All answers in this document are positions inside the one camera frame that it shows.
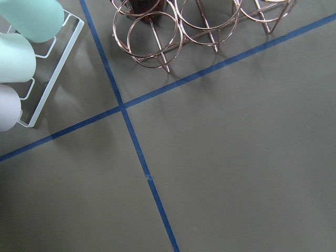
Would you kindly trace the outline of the tea bottle front of rack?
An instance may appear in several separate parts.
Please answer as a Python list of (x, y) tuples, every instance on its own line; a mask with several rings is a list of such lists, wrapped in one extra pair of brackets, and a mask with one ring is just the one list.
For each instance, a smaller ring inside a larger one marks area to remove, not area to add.
[(125, 2), (129, 16), (133, 18), (141, 18), (140, 21), (149, 23), (159, 18), (164, 7), (164, 0), (130, 0)]

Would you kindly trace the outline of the pale white-green cup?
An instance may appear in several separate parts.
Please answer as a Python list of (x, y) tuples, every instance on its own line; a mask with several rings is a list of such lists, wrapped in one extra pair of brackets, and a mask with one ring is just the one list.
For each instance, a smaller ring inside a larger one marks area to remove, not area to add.
[(1, 33), (1, 83), (27, 82), (35, 70), (30, 42), (18, 33)]

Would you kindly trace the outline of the mint green cup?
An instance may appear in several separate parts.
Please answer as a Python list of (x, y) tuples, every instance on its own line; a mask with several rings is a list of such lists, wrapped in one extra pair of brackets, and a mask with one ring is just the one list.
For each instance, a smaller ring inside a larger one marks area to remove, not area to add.
[(1, 16), (21, 35), (44, 43), (61, 30), (64, 9), (58, 1), (1, 1)]

